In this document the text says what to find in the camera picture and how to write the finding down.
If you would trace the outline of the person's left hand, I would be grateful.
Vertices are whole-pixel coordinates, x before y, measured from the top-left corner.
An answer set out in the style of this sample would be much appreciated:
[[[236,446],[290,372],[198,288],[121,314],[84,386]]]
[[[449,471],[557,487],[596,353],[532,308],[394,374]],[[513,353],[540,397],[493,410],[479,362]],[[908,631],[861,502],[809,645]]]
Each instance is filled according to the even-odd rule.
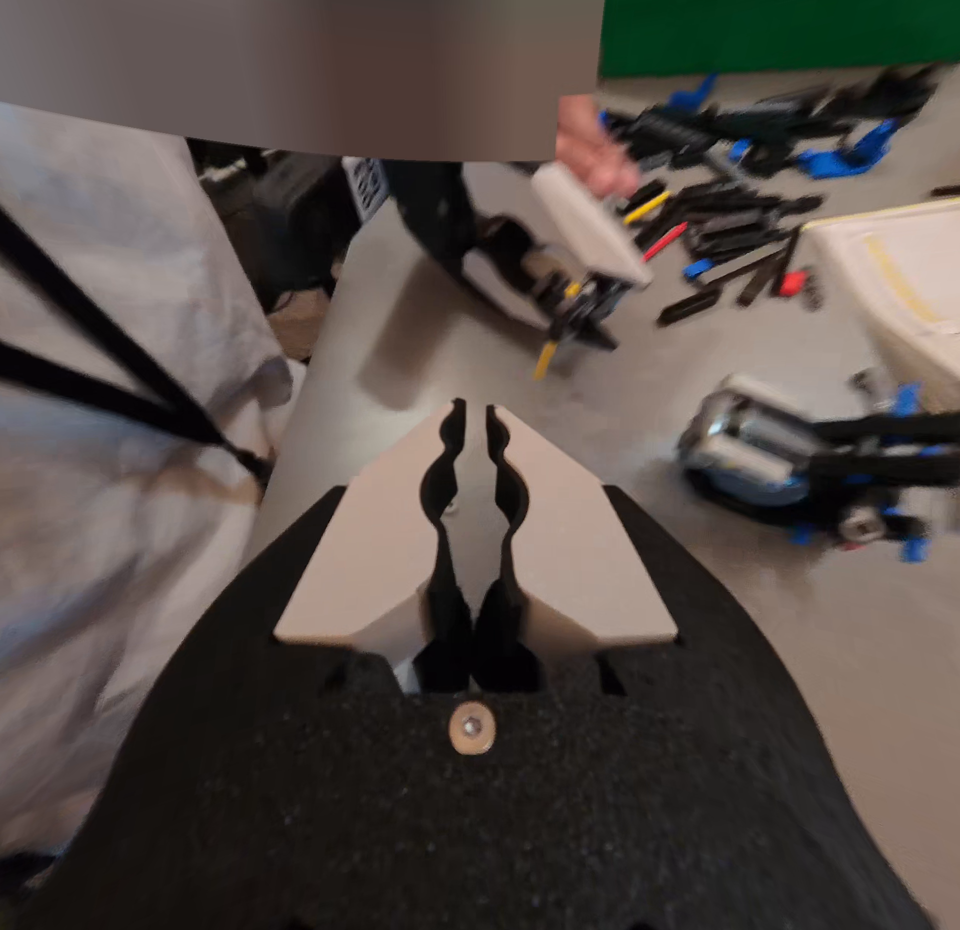
[[[555,160],[598,200],[629,198],[642,183],[636,163],[606,132],[590,94],[558,99]]]

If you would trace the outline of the lego vehicle with chrome wheel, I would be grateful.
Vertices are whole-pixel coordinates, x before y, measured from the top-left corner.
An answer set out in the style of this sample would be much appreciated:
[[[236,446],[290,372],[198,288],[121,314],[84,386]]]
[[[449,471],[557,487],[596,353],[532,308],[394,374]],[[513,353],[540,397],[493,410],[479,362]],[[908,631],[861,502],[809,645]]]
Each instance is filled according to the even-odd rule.
[[[702,499],[800,544],[889,542],[920,564],[933,525],[905,499],[938,492],[958,505],[958,412],[927,412],[920,384],[894,386],[874,371],[848,383],[866,412],[818,420],[760,382],[726,377],[678,440],[683,476]]]

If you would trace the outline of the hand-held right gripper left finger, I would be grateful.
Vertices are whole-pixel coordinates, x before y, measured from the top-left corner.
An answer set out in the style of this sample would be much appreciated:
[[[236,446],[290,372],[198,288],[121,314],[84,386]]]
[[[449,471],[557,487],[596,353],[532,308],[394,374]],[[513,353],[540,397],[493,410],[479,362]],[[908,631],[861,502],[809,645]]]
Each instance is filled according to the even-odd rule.
[[[455,398],[348,484],[273,629],[277,641],[378,656],[412,692],[469,688],[474,624],[444,520],[466,424],[466,401]]]

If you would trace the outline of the pile of loose lego pieces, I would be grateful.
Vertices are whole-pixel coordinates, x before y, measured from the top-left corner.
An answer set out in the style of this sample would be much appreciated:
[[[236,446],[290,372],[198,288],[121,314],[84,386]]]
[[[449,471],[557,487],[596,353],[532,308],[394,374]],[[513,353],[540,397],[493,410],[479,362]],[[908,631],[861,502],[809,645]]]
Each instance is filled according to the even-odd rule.
[[[876,168],[895,135],[935,95],[946,64],[894,66],[870,79],[819,83],[748,103],[714,99],[716,73],[690,91],[630,114],[606,109],[599,121],[638,168],[653,176],[614,214],[642,260],[681,245],[689,292],[666,306],[659,328],[714,309],[726,288],[746,283],[735,304],[767,295],[819,306],[810,270],[791,270],[820,192],[788,195],[769,185],[785,174],[804,183],[852,180]]]

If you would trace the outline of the white vented device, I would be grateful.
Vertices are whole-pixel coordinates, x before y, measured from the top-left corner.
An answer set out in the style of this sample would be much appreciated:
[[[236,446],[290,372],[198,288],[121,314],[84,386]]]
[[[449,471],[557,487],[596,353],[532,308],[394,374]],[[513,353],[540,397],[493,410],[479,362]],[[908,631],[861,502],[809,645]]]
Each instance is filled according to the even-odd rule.
[[[382,161],[371,157],[342,156],[341,166],[359,225],[363,226],[390,196]]]

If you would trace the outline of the person's white shirt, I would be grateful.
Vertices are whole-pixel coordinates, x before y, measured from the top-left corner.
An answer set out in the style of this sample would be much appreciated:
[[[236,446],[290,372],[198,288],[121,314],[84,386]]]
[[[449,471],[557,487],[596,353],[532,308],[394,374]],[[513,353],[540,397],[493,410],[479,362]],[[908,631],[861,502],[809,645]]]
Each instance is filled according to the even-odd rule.
[[[305,370],[177,136],[2,103],[2,865],[58,856],[238,569]]]

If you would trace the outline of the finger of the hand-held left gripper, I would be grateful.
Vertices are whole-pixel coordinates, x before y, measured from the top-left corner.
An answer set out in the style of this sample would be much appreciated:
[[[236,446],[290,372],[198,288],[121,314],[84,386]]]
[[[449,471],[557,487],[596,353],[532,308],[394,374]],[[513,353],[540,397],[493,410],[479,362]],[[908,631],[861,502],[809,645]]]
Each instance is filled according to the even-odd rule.
[[[565,245],[587,270],[635,287],[650,285],[652,269],[642,261],[630,232],[565,165],[540,165],[531,186]]]

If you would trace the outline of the black lego assembly yellow axle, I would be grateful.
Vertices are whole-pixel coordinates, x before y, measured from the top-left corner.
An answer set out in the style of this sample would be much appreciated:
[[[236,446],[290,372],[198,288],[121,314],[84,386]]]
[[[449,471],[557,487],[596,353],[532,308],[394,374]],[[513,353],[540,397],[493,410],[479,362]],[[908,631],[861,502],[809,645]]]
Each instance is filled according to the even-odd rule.
[[[530,276],[530,299],[547,320],[546,341],[534,368],[534,380],[546,378],[560,345],[568,341],[614,352],[619,341],[604,323],[629,290],[626,282],[594,270],[577,273],[546,248],[528,251],[521,260]]]

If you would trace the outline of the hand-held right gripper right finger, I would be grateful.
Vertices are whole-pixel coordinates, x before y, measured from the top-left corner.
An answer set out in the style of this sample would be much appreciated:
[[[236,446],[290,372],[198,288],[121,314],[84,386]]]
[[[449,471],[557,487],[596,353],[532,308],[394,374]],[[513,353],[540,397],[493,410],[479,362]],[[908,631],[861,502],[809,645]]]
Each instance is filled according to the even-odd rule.
[[[509,409],[486,407],[499,570],[473,627],[472,679],[537,692],[548,670],[679,635],[606,486]]]

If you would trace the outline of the dark equipment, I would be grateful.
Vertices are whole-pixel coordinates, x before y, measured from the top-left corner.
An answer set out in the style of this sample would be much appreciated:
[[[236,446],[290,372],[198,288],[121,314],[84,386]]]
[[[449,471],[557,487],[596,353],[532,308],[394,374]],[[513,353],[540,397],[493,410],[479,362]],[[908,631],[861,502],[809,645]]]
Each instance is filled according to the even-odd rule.
[[[265,314],[288,294],[334,294],[361,223],[340,156],[187,137],[203,191]]]

